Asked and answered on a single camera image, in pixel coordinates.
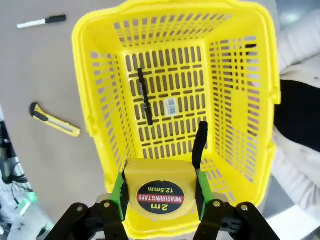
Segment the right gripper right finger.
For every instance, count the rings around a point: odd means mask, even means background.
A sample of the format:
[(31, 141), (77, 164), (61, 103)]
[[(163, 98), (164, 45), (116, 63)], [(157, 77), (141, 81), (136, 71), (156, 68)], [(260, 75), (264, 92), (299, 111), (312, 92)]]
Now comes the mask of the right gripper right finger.
[(277, 240), (278, 236), (251, 202), (232, 206), (224, 195), (213, 193), (206, 174), (196, 171), (195, 200), (199, 226), (195, 240), (215, 240), (226, 232), (233, 240)]

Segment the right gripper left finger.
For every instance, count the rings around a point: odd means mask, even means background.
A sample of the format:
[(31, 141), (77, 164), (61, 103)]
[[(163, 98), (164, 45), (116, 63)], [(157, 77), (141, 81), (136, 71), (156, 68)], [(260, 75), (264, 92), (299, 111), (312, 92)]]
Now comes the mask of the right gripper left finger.
[(123, 222), (129, 204), (125, 173), (117, 175), (112, 193), (102, 194), (88, 207), (73, 203), (47, 235), (48, 240), (92, 240), (103, 233), (104, 240), (127, 240)]

